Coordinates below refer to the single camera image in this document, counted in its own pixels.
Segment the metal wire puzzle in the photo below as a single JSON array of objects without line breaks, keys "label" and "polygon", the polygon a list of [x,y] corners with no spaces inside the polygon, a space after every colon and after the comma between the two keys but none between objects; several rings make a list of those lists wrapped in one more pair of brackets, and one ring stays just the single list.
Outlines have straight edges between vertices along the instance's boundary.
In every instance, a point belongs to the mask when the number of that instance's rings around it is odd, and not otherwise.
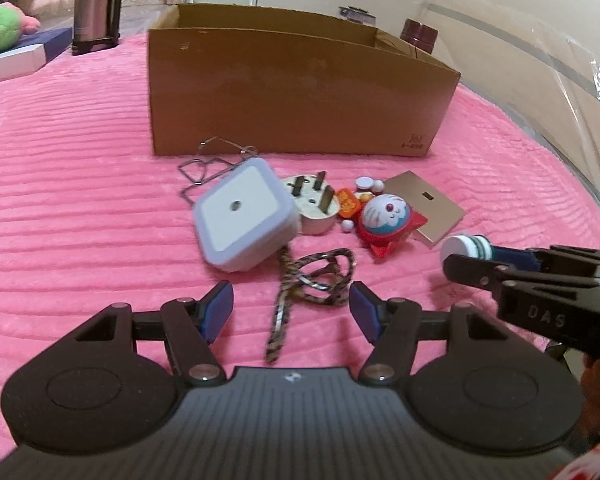
[{"label": "metal wire puzzle", "polygon": [[[210,143],[217,141],[217,140],[221,140],[225,144],[228,144],[234,148],[238,148],[240,150],[240,161],[229,162],[228,160],[225,160],[224,158],[222,158],[220,156],[212,156],[212,157],[205,156],[203,153],[205,146],[208,146]],[[178,171],[181,174],[183,174],[183,176],[187,180],[189,180],[191,182],[190,186],[187,186],[180,192],[180,196],[184,200],[186,200],[190,206],[193,207],[195,202],[189,197],[189,191],[191,191],[192,189],[195,189],[199,186],[204,186],[205,184],[208,184],[212,180],[215,180],[216,178],[219,178],[219,177],[229,173],[230,171],[235,170],[235,168],[240,166],[243,162],[245,162],[246,160],[249,160],[252,156],[257,156],[257,155],[258,155],[258,150],[256,149],[256,147],[241,146],[240,144],[236,144],[235,142],[224,139],[222,137],[216,136],[216,137],[211,137],[207,140],[203,140],[198,145],[198,152],[196,153],[195,158],[189,159],[178,165]],[[217,164],[217,163],[224,164],[224,168],[222,168],[222,170],[216,171],[215,173],[213,173],[211,175],[207,175],[208,168],[210,167],[210,165]],[[190,166],[193,166],[193,165],[195,165],[200,170],[197,178],[193,177],[189,173],[189,171],[187,171],[187,168]]]}]

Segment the blue gripper pad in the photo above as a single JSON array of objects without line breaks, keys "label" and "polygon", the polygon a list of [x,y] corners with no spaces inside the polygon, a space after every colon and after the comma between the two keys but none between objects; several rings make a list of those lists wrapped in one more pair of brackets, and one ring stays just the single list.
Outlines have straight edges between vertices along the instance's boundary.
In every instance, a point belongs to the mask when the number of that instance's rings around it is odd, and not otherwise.
[{"label": "blue gripper pad", "polygon": [[216,340],[234,310],[234,288],[228,281],[219,282],[198,301],[202,323],[200,333],[207,343]]},{"label": "blue gripper pad", "polygon": [[528,270],[529,272],[540,272],[540,262],[531,251],[512,249],[510,247],[492,246],[491,259],[494,262],[511,264],[517,270]]},{"label": "blue gripper pad", "polygon": [[353,282],[349,287],[349,309],[359,329],[371,344],[382,335],[378,316],[378,304],[382,300],[361,282]]}]

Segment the doraemon toy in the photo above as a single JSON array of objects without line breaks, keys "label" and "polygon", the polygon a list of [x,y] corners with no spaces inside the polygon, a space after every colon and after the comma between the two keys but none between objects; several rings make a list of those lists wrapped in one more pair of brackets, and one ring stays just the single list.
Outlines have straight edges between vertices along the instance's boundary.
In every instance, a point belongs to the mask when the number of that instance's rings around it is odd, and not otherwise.
[{"label": "doraemon toy", "polygon": [[422,227],[427,219],[396,195],[378,195],[365,204],[358,217],[358,236],[378,258],[389,254],[395,243]]}]

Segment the pink blanket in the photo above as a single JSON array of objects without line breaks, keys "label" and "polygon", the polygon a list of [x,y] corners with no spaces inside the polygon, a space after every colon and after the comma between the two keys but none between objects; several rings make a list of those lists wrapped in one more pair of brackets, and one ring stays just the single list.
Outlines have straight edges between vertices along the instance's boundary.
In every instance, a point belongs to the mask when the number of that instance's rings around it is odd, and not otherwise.
[{"label": "pink blanket", "polygon": [[[178,161],[151,154],[145,56],[144,37],[131,38],[97,54],[65,54],[36,74],[0,83],[0,388],[114,301],[156,309],[179,296],[200,297],[227,277],[235,309],[214,351],[229,372],[264,364],[276,264],[225,276],[203,263],[178,197]],[[582,186],[500,110],[462,87],[426,158],[265,157],[280,176],[327,170],[336,188],[357,176],[413,170],[464,207],[458,230],[519,248],[600,248],[600,211]],[[472,298],[493,309],[484,293],[447,283],[438,250],[417,242],[382,264],[339,229],[299,237],[292,251],[299,257],[341,246],[355,250],[355,279],[382,297],[406,296],[436,310]],[[166,362],[159,344],[140,351]],[[369,351],[347,307],[297,304],[278,365],[357,368]],[[439,344],[423,344],[416,366],[440,352]],[[0,415],[0,457],[12,446]]]}]

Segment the stuffed toy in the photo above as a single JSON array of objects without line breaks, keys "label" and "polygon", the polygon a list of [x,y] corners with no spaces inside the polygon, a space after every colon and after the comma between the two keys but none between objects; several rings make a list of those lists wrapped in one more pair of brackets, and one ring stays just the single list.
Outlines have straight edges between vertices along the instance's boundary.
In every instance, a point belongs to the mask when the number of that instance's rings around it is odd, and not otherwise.
[{"label": "stuffed toy", "polygon": [[0,4],[0,52],[18,43],[23,34],[33,34],[40,29],[36,18],[26,16],[10,3]]}]

